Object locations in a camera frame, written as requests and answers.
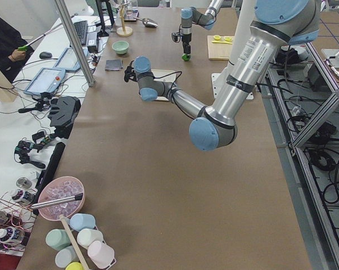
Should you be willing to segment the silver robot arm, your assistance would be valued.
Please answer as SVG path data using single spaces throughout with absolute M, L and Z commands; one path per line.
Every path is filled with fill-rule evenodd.
M 211 151 L 229 145 L 237 135 L 236 113 L 279 49 L 318 36 L 320 9 L 320 1 L 243 1 L 232 55 L 223 71 L 225 81 L 210 106 L 175 83 L 159 81 L 144 56 L 127 68 L 125 80 L 138 83 L 142 100 L 165 97 L 190 116 L 189 136 L 198 149 Z
M 191 58 L 192 40 L 192 25 L 199 25 L 204 29 L 210 30 L 215 22 L 216 17 L 220 11 L 223 0 L 211 1 L 206 12 L 201 13 L 195 7 L 183 8 L 181 10 L 181 23 L 179 28 L 179 37 L 182 40 L 184 61 L 189 61 Z

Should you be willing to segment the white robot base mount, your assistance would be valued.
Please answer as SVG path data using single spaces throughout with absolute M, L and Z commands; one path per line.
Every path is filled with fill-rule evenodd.
M 233 71 L 246 42 L 251 36 L 250 24 L 254 18 L 255 0 L 244 0 L 239 11 L 238 23 L 234 34 L 234 43 L 229 54 L 227 66 L 221 73 L 212 73 L 212 87 L 214 98 L 217 98 L 219 92 L 224 88 L 227 76 Z

